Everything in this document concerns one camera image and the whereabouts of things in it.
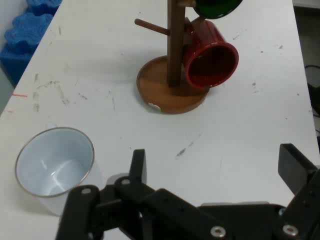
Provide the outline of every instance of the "wooden base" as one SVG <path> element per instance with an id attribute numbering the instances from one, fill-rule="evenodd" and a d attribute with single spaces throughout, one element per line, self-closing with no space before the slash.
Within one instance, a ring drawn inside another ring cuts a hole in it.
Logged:
<path id="1" fill-rule="evenodd" d="M 181 74 L 180 86 L 169 87 L 168 58 L 161 56 L 149 61 L 140 70 L 136 85 L 147 104 L 156 105 L 161 112 L 168 114 L 183 114 L 198 107 L 205 99 L 209 90 L 199 90 L 191 87 Z"/>

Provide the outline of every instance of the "white mug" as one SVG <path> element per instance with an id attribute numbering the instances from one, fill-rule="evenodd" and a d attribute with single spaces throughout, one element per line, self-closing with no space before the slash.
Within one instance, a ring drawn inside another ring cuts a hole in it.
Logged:
<path id="1" fill-rule="evenodd" d="M 26 192 L 58 216 L 72 188 L 103 185 L 92 142 L 70 127 L 55 127 L 34 136 L 17 157 L 15 176 Z"/>

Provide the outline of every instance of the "enamel mug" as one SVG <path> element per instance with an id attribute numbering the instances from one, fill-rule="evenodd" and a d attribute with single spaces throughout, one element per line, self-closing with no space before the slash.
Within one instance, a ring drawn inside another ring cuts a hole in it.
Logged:
<path id="1" fill-rule="evenodd" d="M 224 83 L 235 72 L 239 54 L 208 20 L 186 25 L 183 65 L 186 81 L 198 89 Z"/>
<path id="2" fill-rule="evenodd" d="M 34 136 L 17 157 L 15 176 L 27 193 L 58 216 L 72 188 L 103 185 L 92 142 L 70 127 L 55 127 Z"/>

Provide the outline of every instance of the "green mug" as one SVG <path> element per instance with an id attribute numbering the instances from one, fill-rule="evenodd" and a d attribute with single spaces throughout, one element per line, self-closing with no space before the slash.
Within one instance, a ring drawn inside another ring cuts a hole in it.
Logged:
<path id="1" fill-rule="evenodd" d="M 235 10 L 242 0 L 196 0 L 194 10 L 206 19 L 222 18 Z"/>

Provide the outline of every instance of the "red mug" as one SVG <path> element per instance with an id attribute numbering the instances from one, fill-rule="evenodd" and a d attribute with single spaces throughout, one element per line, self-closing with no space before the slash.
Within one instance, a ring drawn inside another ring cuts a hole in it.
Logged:
<path id="1" fill-rule="evenodd" d="M 191 86 L 206 89 L 222 84 L 235 72 L 238 62 L 237 49 L 226 42 L 211 21 L 187 24 L 183 65 Z"/>

